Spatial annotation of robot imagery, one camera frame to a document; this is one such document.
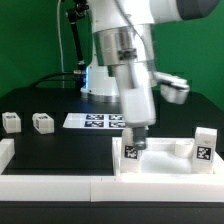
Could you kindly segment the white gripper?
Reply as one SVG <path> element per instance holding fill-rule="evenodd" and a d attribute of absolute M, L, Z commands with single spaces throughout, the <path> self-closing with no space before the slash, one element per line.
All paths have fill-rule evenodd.
<path fill-rule="evenodd" d="M 190 87 L 185 79 L 158 71 L 150 71 L 145 62 L 127 61 L 114 67 L 120 94 L 121 111 L 128 127 L 133 128 L 133 146 L 147 148 L 147 128 L 156 122 L 151 82 L 160 85 L 161 95 L 170 103 L 183 104 Z"/>

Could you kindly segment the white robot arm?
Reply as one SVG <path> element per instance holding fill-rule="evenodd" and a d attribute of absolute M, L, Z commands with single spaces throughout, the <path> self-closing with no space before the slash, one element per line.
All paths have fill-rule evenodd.
<path fill-rule="evenodd" d="M 209 16 L 221 0 L 84 0 L 90 10 L 98 63 L 115 76 L 126 126 L 137 150 L 146 148 L 146 128 L 156 122 L 151 83 L 162 96 L 182 104 L 187 81 L 156 69 L 152 28 L 155 24 Z"/>

